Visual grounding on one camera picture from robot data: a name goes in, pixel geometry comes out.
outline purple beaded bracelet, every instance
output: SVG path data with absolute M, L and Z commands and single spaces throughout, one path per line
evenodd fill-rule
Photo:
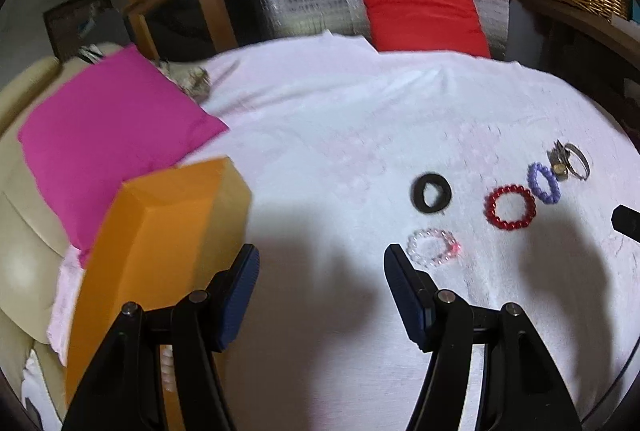
M 538 185 L 538 172 L 540 172 L 549 183 L 551 194 L 543 191 Z M 543 166 L 540 162 L 531 164 L 529 166 L 529 174 L 527 175 L 527 178 L 529 181 L 529 189 L 531 189 L 531 192 L 533 192 L 534 196 L 539 198 L 543 204 L 557 204 L 560 201 L 560 186 L 558 185 L 556 175 L 554 175 L 554 172 L 551 169 Z

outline orange box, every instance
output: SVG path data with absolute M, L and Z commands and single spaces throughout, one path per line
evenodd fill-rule
M 174 305 L 231 266 L 244 243 L 250 203 L 251 191 L 228 158 L 152 173 L 122 186 L 78 296 L 67 404 L 124 303 L 135 301 L 145 310 Z

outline bed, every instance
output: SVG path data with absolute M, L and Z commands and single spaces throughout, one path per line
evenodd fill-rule
M 229 155 L 254 193 L 246 241 L 262 271 L 228 356 L 238 429 L 404 429 L 427 369 L 406 337 L 382 268 L 416 229 L 451 231 L 439 287 L 532 319 L 587 429 L 602 424 L 638 373 L 637 244 L 613 231 L 640 205 L 640 156 L 620 126 L 562 80 L 517 63 L 453 52 L 378 54 L 362 38 L 281 40 L 218 56 L 204 107 L 230 131 L 184 164 Z M 526 184 L 559 139 L 585 153 L 588 181 L 538 203 L 531 226 L 488 224 L 489 191 Z M 422 214 L 414 178 L 442 174 L 452 202 Z M 518 217 L 508 199 L 505 215 Z M 461 429 L 473 429 L 475 349 Z

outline black ring-shaped object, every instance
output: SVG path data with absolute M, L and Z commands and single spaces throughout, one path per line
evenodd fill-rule
M 440 189 L 438 199 L 433 205 L 427 205 L 427 202 L 424 201 L 424 188 L 427 184 L 432 184 Z M 449 205 L 451 201 L 451 186 L 449 182 L 444 179 L 444 176 L 436 173 L 427 173 L 415 179 L 411 196 L 415 208 L 424 214 L 433 214 L 434 212 L 443 210 L 443 208 Z

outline white tablecloth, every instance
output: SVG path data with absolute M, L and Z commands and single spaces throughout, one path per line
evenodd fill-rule
M 228 354 L 239 430 L 405 429 L 430 356 L 406 336 L 382 259 L 424 227 L 463 247 L 430 271 L 439 287 L 494 309 L 518 302 L 580 416 L 600 401 L 640 335 L 640 246 L 610 224 L 618 204 L 640 208 L 640 156 L 590 100 L 516 63 L 377 54 L 328 34 L 228 52 L 208 68 L 205 108 L 231 130 L 186 163 L 232 158 L 254 192 L 246 241 L 262 260 Z M 489 225 L 485 195 L 526 185 L 557 139 L 585 153 L 591 178 L 563 182 L 559 204 L 538 202 L 527 229 Z M 411 204 L 425 172 L 452 187 L 441 213 Z M 498 214 L 517 212 L 509 203 Z M 481 355 L 463 430 L 475 422 Z

